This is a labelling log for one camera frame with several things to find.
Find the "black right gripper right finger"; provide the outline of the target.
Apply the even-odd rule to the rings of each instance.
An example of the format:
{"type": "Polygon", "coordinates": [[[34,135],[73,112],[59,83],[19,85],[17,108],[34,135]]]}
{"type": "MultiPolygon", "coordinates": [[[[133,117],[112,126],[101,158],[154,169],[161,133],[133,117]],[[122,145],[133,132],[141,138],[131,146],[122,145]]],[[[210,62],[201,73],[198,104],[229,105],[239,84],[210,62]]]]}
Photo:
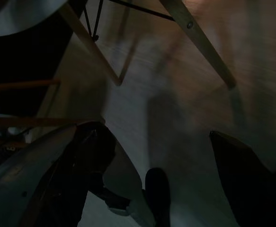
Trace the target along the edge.
{"type": "Polygon", "coordinates": [[[252,148],[227,134],[209,138],[221,185],[241,227],[276,227],[276,171],[270,172],[252,148]]]}

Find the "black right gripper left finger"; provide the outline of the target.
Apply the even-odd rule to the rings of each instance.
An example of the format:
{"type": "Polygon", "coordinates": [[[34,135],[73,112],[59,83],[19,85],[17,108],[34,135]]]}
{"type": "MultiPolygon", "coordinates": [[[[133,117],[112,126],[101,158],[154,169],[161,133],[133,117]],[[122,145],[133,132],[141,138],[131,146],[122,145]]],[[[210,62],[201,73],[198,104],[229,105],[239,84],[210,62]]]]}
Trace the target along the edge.
{"type": "Polygon", "coordinates": [[[110,191],[103,174],[112,163],[116,138],[101,122],[76,127],[73,139],[41,178],[24,214],[23,227],[76,227],[88,192],[109,208],[126,211],[130,200],[110,191]]]}

